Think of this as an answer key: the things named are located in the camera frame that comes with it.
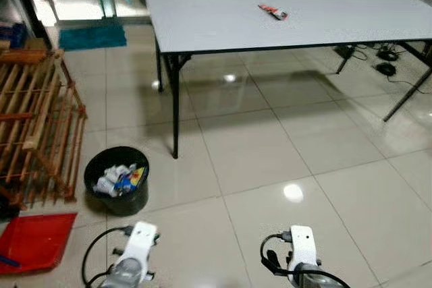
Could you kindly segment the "wooden slatted rack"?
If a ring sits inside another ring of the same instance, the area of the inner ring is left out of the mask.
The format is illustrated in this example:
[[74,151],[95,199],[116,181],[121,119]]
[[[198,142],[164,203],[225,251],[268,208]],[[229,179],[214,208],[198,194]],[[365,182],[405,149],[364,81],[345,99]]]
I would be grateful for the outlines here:
[[62,50],[0,51],[0,198],[76,201],[86,106]]

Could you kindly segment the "colourful blue snack packet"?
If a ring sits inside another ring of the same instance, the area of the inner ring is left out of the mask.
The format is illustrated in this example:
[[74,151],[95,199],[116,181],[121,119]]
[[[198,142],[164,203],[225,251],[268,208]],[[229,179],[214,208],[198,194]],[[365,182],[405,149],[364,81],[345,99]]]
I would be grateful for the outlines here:
[[139,184],[142,183],[146,171],[146,167],[136,169],[130,169],[129,167],[118,168],[117,181],[113,187],[116,195],[123,196],[124,194],[135,192]]

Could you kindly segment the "crumpled white paper trash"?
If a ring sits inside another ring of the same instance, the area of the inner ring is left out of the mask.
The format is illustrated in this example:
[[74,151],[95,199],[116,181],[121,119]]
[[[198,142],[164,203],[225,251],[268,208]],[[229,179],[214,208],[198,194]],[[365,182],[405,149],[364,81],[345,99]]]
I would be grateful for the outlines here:
[[[96,180],[96,183],[93,184],[90,188],[100,194],[105,194],[110,196],[110,198],[119,198],[114,192],[114,184],[117,181],[118,168],[126,167],[126,165],[114,165],[114,167],[109,167],[104,170],[104,174]],[[129,166],[130,169],[136,167],[136,164],[132,164]]]

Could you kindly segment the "blue printed carton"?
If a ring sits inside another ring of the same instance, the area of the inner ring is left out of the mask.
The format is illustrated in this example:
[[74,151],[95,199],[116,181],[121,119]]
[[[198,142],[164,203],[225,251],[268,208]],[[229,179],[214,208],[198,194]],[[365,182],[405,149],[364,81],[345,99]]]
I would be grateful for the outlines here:
[[0,21],[0,49],[24,48],[27,35],[24,23]]

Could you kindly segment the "white folding table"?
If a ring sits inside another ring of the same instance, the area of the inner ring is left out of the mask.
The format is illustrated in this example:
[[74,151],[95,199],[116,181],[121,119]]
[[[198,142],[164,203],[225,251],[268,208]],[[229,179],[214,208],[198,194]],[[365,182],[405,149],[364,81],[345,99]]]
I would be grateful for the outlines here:
[[[173,146],[179,155],[180,75],[196,55],[365,45],[399,45],[425,64],[432,8],[421,0],[145,0],[155,33],[157,78],[169,86]],[[289,14],[276,20],[258,5]]]

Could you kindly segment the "teal floor mat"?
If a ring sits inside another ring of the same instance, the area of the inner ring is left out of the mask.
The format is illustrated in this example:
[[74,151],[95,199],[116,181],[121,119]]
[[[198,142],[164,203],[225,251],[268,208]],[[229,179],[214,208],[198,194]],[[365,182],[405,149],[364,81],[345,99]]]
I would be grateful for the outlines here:
[[126,47],[126,45],[126,31],[123,26],[118,25],[65,29],[59,32],[59,48],[66,51]]

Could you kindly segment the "black power adapter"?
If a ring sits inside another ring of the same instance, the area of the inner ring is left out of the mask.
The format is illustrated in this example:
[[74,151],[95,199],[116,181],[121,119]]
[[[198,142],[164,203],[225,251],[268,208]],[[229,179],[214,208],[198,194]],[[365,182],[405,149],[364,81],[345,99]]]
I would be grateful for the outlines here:
[[396,67],[391,63],[376,64],[375,69],[377,70],[377,72],[385,76],[394,76],[397,72]]
[[399,53],[393,50],[391,47],[381,47],[376,52],[376,56],[380,60],[385,60],[386,62],[395,62],[399,59]]

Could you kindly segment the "red snack wrapper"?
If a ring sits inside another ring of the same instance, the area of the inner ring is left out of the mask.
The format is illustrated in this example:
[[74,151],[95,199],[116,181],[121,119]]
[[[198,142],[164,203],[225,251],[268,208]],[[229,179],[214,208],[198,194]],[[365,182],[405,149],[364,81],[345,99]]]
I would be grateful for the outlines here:
[[269,16],[273,17],[276,20],[284,21],[289,17],[289,14],[286,11],[282,11],[276,7],[272,7],[271,5],[258,5],[261,10],[265,11],[265,13],[269,14]]

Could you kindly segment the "black round rubbish bin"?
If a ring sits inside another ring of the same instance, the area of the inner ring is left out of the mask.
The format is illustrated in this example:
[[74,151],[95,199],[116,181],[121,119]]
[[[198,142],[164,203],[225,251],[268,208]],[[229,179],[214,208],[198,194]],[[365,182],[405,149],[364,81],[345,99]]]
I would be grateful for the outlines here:
[[[135,192],[119,198],[110,198],[110,196],[96,193],[90,188],[104,174],[105,169],[114,167],[114,165],[126,165],[129,167],[132,164],[136,164],[133,170],[139,167],[147,168],[142,183],[139,184]],[[93,202],[98,202],[110,214],[119,215],[120,217],[133,215],[141,211],[148,202],[148,176],[150,170],[147,156],[141,150],[130,146],[110,147],[90,159],[86,168],[84,168],[84,192],[86,192],[88,198]]]

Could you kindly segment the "red plastic tray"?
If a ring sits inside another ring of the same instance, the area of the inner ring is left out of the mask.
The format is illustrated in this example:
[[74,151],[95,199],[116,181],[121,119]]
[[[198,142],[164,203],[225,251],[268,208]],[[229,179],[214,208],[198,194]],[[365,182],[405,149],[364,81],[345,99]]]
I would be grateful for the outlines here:
[[0,231],[0,276],[31,275],[59,266],[77,215],[13,218]]

